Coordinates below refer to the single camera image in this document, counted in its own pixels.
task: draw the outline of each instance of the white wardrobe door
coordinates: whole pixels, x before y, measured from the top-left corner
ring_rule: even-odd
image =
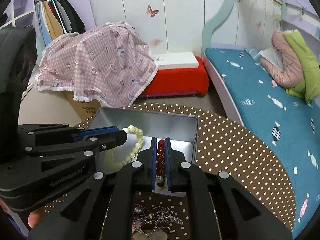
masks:
[[[90,0],[96,25],[125,20],[122,0]]]
[[[164,0],[123,0],[123,4],[128,23],[148,43],[151,53],[167,53]]]
[[[266,0],[240,0],[236,44],[262,49]]]
[[[204,0],[164,0],[168,51],[201,56]]]

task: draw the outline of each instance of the clothes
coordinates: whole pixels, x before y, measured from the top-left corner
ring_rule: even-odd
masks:
[[[62,17],[61,12],[59,11],[59,7],[57,6],[57,0],[53,0],[53,2],[54,2],[54,5],[55,5],[55,8],[57,9],[57,14],[59,16],[59,19],[62,22],[63,31],[64,31],[64,33],[68,33],[67,26],[66,26],[66,23],[64,21],[64,18]]]
[[[45,11],[46,11],[47,23],[49,21],[51,23],[51,25],[52,25],[52,29],[50,30],[50,25],[48,23],[50,36],[51,36],[52,40],[54,40],[55,38],[57,38],[57,37],[59,37],[60,35],[63,34],[63,29],[62,29],[60,23],[57,21],[57,19],[53,15],[52,11],[50,10],[48,2],[45,1],[42,4],[44,5]]]
[[[263,57],[260,59],[261,64],[280,86],[284,88],[295,87],[301,80],[303,80],[304,76],[298,56],[286,41],[281,31],[275,30],[273,32],[271,42],[272,45],[281,52],[284,63],[284,71],[282,73]]]
[[[55,1],[56,2],[56,6],[60,12],[60,15],[61,15],[61,18],[65,24],[65,29],[67,30],[67,32],[71,32],[72,31],[72,28],[71,28],[71,25],[70,25],[70,20],[68,18],[68,15],[66,13],[66,11],[64,10],[64,8],[62,7],[62,5],[59,3],[58,0]]]
[[[60,0],[60,4],[66,11],[68,18],[71,21],[71,28],[73,32],[84,33],[85,27],[84,23],[77,14],[76,10],[71,6],[67,0]]]
[[[64,28],[64,26],[63,26],[63,23],[62,23],[62,20],[60,18],[60,15],[58,13],[57,7],[54,4],[54,1],[50,0],[50,1],[48,1],[48,4],[52,5],[54,17],[57,19],[57,21],[59,22],[60,26],[62,27],[63,33],[67,33],[65,28]]]
[[[298,30],[285,31],[284,37],[297,54],[304,72],[304,79],[294,88],[287,89],[290,95],[304,98],[307,103],[320,94],[320,69],[319,64],[306,45]]]
[[[47,46],[50,44],[52,41],[49,28],[47,27],[47,21],[45,19],[45,14],[44,14],[44,7],[42,3],[36,4],[36,15],[38,17],[38,23],[39,23],[39,30],[42,33],[42,38],[44,41],[44,44]]]
[[[67,33],[46,47],[38,90],[74,91],[74,100],[131,105],[158,71],[149,48],[125,22]]]
[[[4,25],[5,22],[7,21],[8,19],[8,15],[7,13],[4,13],[1,17],[0,17],[0,26]]]

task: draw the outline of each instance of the metal screw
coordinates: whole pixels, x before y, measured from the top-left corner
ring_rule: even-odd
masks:
[[[92,156],[92,155],[93,155],[93,152],[92,152],[92,151],[85,151],[85,152],[84,152],[84,155],[85,155],[85,156]]]
[[[139,161],[135,161],[135,162],[131,163],[131,165],[132,165],[132,167],[134,167],[134,168],[139,168],[139,167],[141,167],[142,163],[139,162]]]
[[[183,162],[183,163],[181,163],[180,165],[181,165],[182,168],[185,168],[185,169],[188,169],[188,168],[191,167],[191,164],[188,163],[188,162]]]
[[[221,171],[219,173],[219,177],[222,179],[227,179],[227,178],[229,178],[229,173],[227,173],[226,171]]]
[[[103,173],[102,172],[96,172],[93,177],[95,179],[102,179],[103,178]]]

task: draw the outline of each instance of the white bed frame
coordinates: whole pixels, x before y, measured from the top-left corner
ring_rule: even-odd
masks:
[[[219,72],[216,70],[214,65],[211,63],[211,61],[207,58],[206,54],[202,54],[202,60],[204,62],[204,67],[207,70],[214,87],[216,88],[216,91],[218,92],[218,95],[220,97],[220,100],[222,102],[224,111],[227,114],[227,117],[231,120],[236,121],[237,123],[241,124],[244,127],[242,118],[239,114],[238,108],[236,107],[235,102],[233,101],[233,98],[231,97],[228,88],[226,87],[223,79],[221,78]]]

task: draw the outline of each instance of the brown rug with white dots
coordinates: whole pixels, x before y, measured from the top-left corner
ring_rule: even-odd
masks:
[[[227,171],[292,230],[295,221],[296,203],[289,176],[268,146],[250,131],[225,117],[188,106],[155,103],[132,105],[127,108],[136,111],[197,116],[200,125],[196,165],[203,171],[213,174]],[[79,126],[87,128],[91,123],[90,119],[83,120]],[[168,199],[175,203],[172,205],[174,209],[177,209],[178,216],[184,222],[183,229],[179,225],[171,226],[175,232],[168,239],[189,240],[190,228],[187,219],[187,200],[185,198],[172,198],[152,193],[142,193],[136,197],[136,201],[142,202],[143,200],[142,204],[146,207],[158,206],[160,202],[167,207],[171,207]],[[51,208],[50,205],[45,206],[47,212]]]

